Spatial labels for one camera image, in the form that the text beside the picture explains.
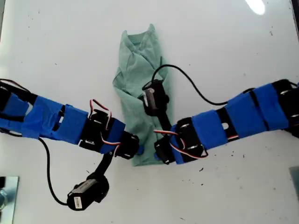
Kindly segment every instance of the robotic arm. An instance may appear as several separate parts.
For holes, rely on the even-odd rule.
[[[206,102],[224,107],[181,119],[171,126],[166,115],[169,97],[163,89],[163,81],[155,79],[164,67],[180,70]],[[157,116],[163,128],[156,130],[164,137],[155,143],[155,157],[165,164],[174,161],[183,164],[203,158],[208,156],[207,150],[213,147],[264,131],[284,129],[299,137],[299,88],[286,79],[256,89],[250,88],[228,102],[214,103],[200,93],[179,67],[162,65],[142,90],[140,100],[146,114]],[[93,201],[99,203],[106,196],[109,183],[104,173],[113,156],[131,159],[143,152],[138,137],[124,131],[125,124],[112,118],[111,112],[96,100],[90,101],[91,112],[88,116],[88,112],[71,105],[35,95],[12,80],[0,79],[0,94],[0,131],[17,137],[39,139],[43,143],[48,157],[50,191],[59,204],[73,210],[85,210]],[[94,110],[93,103],[108,113]],[[49,150],[41,138],[66,141],[104,154],[98,168],[68,194],[67,203],[59,201],[54,194],[50,182]]]
[[[155,79],[155,75],[164,67],[178,69],[206,102],[224,107],[181,119],[172,127],[163,125],[167,123],[163,119],[167,117],[168,96],[162,81]],[[200,93],[184,71],[166,64],[155,71],[143,91],[145,111],[157,116],[162,124],[163,131],[156,130],[156,133],[164,137],[155,143],[155,149],[156,157],[165,164],[174,161],[183,164],[204,158],[211,148],[265,131],[283,129],[299,137],[299,88],[286,79],[247,89],[228,102],[214,103]]]
[[[131,159],[137,152],[141,154],[143,151],[138,137],[124,131],[125,124],[112,118],[111,112],[96,100],[90,101],[91,112],[88,116],[88,112],[71,105],[62,105],[33,94],[12,80],[0,79],[0,95],[0,131],[42,142],[47,151],[50,191],[59,204],[73,210],[85,210],[93,201],[99,203],[106,196],[109,183],[104,173],[113,156]],[[93,102],[108,113],[93,109]],[[67,203],[61,202],[52,189],[50,153],[42,138],[66,141],[104,154],[97,169],[68,194]]]

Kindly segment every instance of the blue tape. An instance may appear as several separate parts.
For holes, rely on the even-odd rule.
[[[253,92],[258,100],[262,117],[268,123],[269,130],[287,128],[289,123],[278,102],[278,95],[273,85],[264,85],[254,89]]]
[[[64,118],[60,127],[52,131],[52,136],[56,140],[66,141],[77,145],[85,125],[88,112],[77,109],[71,105],[65,105]]]
[[[2,113],[10,116],[25,116],[28,107],[29,104],[27,102],[24,102],[12,93]]]
[[[40,107],[41,109],[38,110],[40,114],[36,114],[35,117],[32,116],[32,120],[30,122],[34,122],[35,119],[39,120],[42,117],[40,136],[55,139],[52,136],[52,129],[56,123],[58,113],[61,110],[62,106],[62,104],[44,97],[38,96],[36,98],[32,110],[34,110],[35,107]]]
[[[239,138],[266,131],[263,119],[248,92],[231,99],[225,108]]]
[[[144,146],[139,146],[138,151],[137,151],[137,155],[142,155],[144,153]]]
[[[120,122],[117,119],[114,119],[114,123],[111,127],[110,133],[106,141],[109,142],[119,142],[121,140],[121,136],[123,131],[125,130],[125,124]],[[116,146],[106,145],[104,144],[99,150],[100,153],[105,154],[109,153],[115,149]]]
[[[193,116],[192,122],[202,145],[207,150],[228,142],[220,118],[215,110]]]
[[[20,130],[22,128],[22,122],[10,121],[10,120],[0,118],[0,127],[3,127],[13,132],[21,133]]]
[[[38,139],[43,125],[43,108],[34,106],[24,118],[21,127],[23,137]]]

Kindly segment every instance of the black cable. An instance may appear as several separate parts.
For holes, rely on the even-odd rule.
[[[48,185],[49,185],[50,192],[51,192],[53,198],[55,199],[55,201],[58,204],[67,205],[67,203],[64,203],[64,202],[60,201],[54,193],[54,190],[52,188],[52,183],[51,183],[51,177],[50,177],[50,151],[49,151],[49,148],[48,148],[47,144],[44,142],[44,140],[42,140],[41,138],[38,138],[38,140],[43,144],[43,146],[46,149],[46,153],[47,153],[47,180],[48,180]]]
[[[252,90],[254,90],[255,88],[249,88],[249,89],[246,89],[246,90],[244,90],[243,91],[243,93],[246,93],[246,92],[249,92],[249,91],[252,91]]]
[[[196,90],[196,92],[200,95],[200,97],[203,98],[209,104],[212,104],[212,105],[215,105],[215,106],[222,106],[222,105],[226,105],[227,104],[227,102],[215,103],[215,102],[212,102],[212,101],[208,100],[207,98],[205,98],[204,95],[202,95],[201,92],[198,90],[198,88],[196,87],[196,85],[194,84],[194,82],[192,81],[192,79],[181,68],[179,68],[178,66],[172,65],[172,64],[164,64],[164,65],[161,65],[159,68],[157,68],[155,70],[154,74],[153,74],[152,79],[151,79],[152,82],[154,81],[155,76],[158,73],[158,71],[160,69],[164,68],[164,67],[171,67],[171,68],[175,68],[175,69],[179,70],[190,81],[190,83],[192,84],[192,86],[194,87],[194,89]]]
[[[27,92],[30,92],[28,89],[26,89],[25,87],[21,86],[20,84],[18,84],[17,82],[15,82],[14,80],[11,80],[11,79],[7,79],[7,78],[0,78],[0,81],[5,81],[5,82],[8,82],[8,83],[12,83],[18,87],[20,87],[21,89],[27,91]]]
[[[295,86],[295,87],[298,87],[296,83],[290,82],[290,84],[293,85],[293,86]]]
[[[14,137],[23,137],[21,134],[14,134],[11,133],[9,130],[5,129],[5,128],[0,128],[0,132],[14,136]],[[47,144],[44,142],[44,140],[42,140],[41,138],[38,138],[38,140],[43,144],[43,146],[46,149],[46,153],[47,153],[47,180],[48,180],[48,185],[49,185],[49,189],[50,192],[53,196],[53,198],[55,199],[55,201],[60,204],[60,205],[67,205],[67,203],[61,202],[55,195],[54,190],[52,188],[52,183],[51,183],[51,177],[50,177],[50,151],[49,148],[47,146]]]

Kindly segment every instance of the white table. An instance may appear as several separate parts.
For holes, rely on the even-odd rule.
[[[0,76],[87,111],[88,100],[97,98],[123,120],[112,86],[121,33],[140,33],[153,23],[165,57],[186,70],[210,100],[224,101],[281,78],[297,82],[299,43],[291,5],[263,2],[265,12],[258,15],[245,0],[7,1]],[[175,120],[212,108],[181,74],[172,75]],[[65,201],[101,155],[46,142],[53,187]],[[0,175],[20,177],[15,224],[297,224],[299,202],[288,168],[299,166],[298,145],[290,134],[275,131],[180,166],[134,168],[116,158],[107,172],[108,196],[84,212],[53,200],[46,154],[36,140],[0,135]]]

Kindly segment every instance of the green cloth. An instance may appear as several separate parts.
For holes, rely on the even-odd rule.
[[[138,99],[142,95],[142,87],[151,80],[154,71],[164,59],[156,35],[155,27],[150,24],[149,29],[136,35],[128,35],[124,31],[121,36],[119,50],[119,68],[113,85],[121,98],[126,131],[136,134],[140,145],[144,146],[144,153],[133,158],[133,166],[162,164],[154,158],[154,143],[161,138],[154,129],[162,130],[157,117],[148,116],[143,102]],[[170,93],[170,75],[167,69],[161,69],[155,77],[163,79],[163,86],[168,96]],[[167,115],[172,121],[172,103],[168,104]]]

